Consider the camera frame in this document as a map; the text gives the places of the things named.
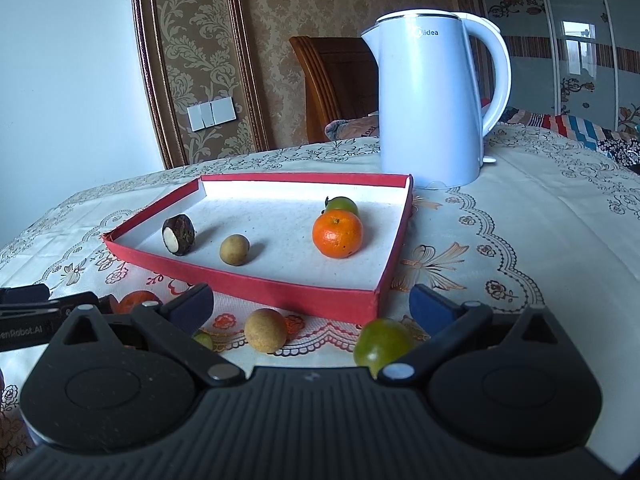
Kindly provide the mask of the small orange tangerine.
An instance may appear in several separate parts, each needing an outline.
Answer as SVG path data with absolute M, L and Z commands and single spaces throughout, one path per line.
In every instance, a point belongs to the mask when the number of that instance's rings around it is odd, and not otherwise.
M 153 304 L 160 304 L 160 298 L 158 298 L 154 292 L 149 292 L 148 290 L 135 290 L 134 292 L 130 292 L 126 296 L 122 297 L 122 300 L 119 301 L 114 312 L 118 314 L 126 314 L 138 304 L 144 304 L 149 301 Z

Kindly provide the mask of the patterned pillow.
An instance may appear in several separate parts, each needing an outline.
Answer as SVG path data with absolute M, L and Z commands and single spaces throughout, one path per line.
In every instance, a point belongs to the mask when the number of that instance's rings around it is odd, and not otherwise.
M 378 128 L 378 113 L 355 119 L 337 119 L 330 122 L 324 128 L 324 135 L 330 141 L 377 138 L 380 135 Z

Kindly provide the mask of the green tomato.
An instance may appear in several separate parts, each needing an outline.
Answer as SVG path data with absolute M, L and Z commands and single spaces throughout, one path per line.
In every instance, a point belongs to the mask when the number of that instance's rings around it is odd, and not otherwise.
M 355 216 L 358 216 L 359 210 L 357 204 L 346 196 L 336 196 L 333 198 L 327 197 L 324 201 L 324 210 L 342 210 L 348 211 Z
M 405 356 L 415 346 L 408 328 L 401 322 L 377 318 L 363 326 L 352 356 L 357 366 L 367 367 L 375 378 L 384 366 Z

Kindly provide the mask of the white wall switch panel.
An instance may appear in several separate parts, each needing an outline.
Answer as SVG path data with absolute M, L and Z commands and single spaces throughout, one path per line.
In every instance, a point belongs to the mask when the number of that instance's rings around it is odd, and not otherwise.
M 194 104 L 186 109 L 192 131 L 213 128 L 238 119 L 231 96 Z

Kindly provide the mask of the wardrobe with glass doors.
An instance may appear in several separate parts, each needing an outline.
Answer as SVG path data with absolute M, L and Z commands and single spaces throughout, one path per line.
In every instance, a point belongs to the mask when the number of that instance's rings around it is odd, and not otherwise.
M 509 104 L 639 130 L 639 0 L 482 0 L 512 66 Z

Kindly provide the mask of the round dark sugarcane piece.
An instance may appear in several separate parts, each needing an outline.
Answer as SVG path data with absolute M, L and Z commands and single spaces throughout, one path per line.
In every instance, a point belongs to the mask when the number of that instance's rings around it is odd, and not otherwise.
M 171 254 L 184 256 L 190 252 L 195 242 L 195 230 L 186 214 L 167 218 L 162 226 L 163 242 Z

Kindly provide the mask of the wooden bed headboard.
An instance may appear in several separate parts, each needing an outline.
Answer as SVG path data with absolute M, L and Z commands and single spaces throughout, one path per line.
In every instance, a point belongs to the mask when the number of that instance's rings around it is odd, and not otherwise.
M 304 72 L 309 143 L 326 142 L 334 120 L 378 109 L 378 64 L 363 39 L 293 36 L 290 44 Z

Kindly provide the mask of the white electric kettle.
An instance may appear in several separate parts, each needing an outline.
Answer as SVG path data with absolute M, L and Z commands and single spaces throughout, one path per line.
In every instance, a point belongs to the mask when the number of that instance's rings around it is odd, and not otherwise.
M 362 39 L 378 66 L 378 140 L 386 174 L 422 188 L 472 183 L 484 139 L 508 104 L 511 61 L 500 29 L 465 12 L 403 10 L 381 16 Z M 480 104 L 470 40 L 487 48 L 495 89 Z

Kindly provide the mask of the green cucumber piece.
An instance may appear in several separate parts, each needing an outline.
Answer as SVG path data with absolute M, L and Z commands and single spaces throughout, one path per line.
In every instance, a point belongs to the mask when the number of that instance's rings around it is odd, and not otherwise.
M 205 333 L 199 330 L 196 334 L 193 335 L 193 339 L 206 349 L 210 351 L 214 350 L 213 339 L 212 336 L 209 335 L 209 333 Z

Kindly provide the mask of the brown longan fruit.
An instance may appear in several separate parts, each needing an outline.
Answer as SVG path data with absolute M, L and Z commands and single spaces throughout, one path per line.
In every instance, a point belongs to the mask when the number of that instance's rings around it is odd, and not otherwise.
M 221 261 L 229 266 L 242 266 L 250 251 L 250 242 L 242 234 L 226 237 L 219 247 Z
M 285 318 L 273 309 L 258 309 L 246 319 L 244 335 L 248 344 L 262 353 L 280 350 L 288 340 Z

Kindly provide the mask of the red shallow tray box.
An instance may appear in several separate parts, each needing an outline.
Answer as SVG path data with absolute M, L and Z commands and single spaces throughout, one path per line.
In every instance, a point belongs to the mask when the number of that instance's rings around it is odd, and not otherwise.
M 406 174 L 212 174 L 149 204 L 104 235 L 122 261 L 215 292 L 346 323 L 378 316 L 390 290 L 411 214 Z M 363 244 L 346 259 L 318 251 L 311 238 L 324 200 L 346 196 L 359 209 Z M 166 249 L 163 222 L 186 214 L 195 230 L 190 252 Z M 221 261 L 219 247 L 242 234 L 250 251 L 242 266 Z

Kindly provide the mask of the colourful striped bedding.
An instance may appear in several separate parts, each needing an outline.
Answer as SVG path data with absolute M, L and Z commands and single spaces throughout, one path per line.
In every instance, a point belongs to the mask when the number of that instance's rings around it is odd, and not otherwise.
M 573 115 L 547 115 L 508 106 L 500 122 L 540 127 L 581 143 L 615 160 L 635 174 L 639 173 L 639 133 L 618 132 Z

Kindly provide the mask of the large orange tangerine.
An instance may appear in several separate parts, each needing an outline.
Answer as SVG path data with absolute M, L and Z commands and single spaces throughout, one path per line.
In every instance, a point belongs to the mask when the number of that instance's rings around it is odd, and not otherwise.
M 312 241 L 322 255 L 344 259 L 356 254 L 363 242 L 363 225 L 348 210 L 327 210 L 312 227 Z

